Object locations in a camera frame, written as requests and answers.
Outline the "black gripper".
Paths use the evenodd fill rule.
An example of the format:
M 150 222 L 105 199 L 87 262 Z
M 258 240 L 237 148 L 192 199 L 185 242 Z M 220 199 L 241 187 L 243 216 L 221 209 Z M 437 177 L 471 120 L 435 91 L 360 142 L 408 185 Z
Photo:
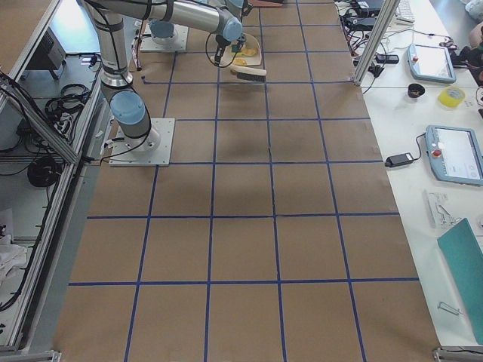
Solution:
M 246 36 L 240 35 L 240 37 L 236 40 L 236 43 L 231 45 L 231 52 L 241 52 L 242 48 L 245 46 L 245 42 L 246 42 Z M 226 50 L 225 46 L 223 45 L 217 46 L 217 49 L 214 55 L 215 66 L 220 66 L 225 50 Z

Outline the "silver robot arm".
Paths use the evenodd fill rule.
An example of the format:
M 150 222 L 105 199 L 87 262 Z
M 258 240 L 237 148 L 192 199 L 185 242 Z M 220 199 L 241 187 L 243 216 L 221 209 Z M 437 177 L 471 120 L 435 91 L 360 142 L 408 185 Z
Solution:
M 101 90 L 118 121 L 128 149 L 155 149 L 160 136 L 133 86 L 125 50 L 123 17 L 149 21 L 151 36 L 167 38 L 176 25 L 217 36 L 216 58 L 226 46 L 243 39 L 246 1 L 83 1 L 97 33 L 102 60 Z
M 155 38 L 169 38 L 174 25 L 180 25 L 235 41 L 243 35 L 246 6 L 246 1 L 166 1 L 152 9 L 149 29 Z

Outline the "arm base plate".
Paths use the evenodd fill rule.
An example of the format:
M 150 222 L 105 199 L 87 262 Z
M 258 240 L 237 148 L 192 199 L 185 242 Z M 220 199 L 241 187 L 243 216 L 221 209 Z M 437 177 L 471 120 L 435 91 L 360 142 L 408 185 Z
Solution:
M 113 167 L 145 167 L 168 166 L 170 163 L 172 142 L 174 136 L 174 118 L 153 118 L 152 127 L 147 141 L 140 147 L 143 138 L 133 140 L 126 138 L 118 126 L 116 136 L 122 140 L 113 144 L 113 156 L 109 165 Z
M 141 52 L 184 52 L 188 28 L 169 22 L 151 21 L 143 31 Z

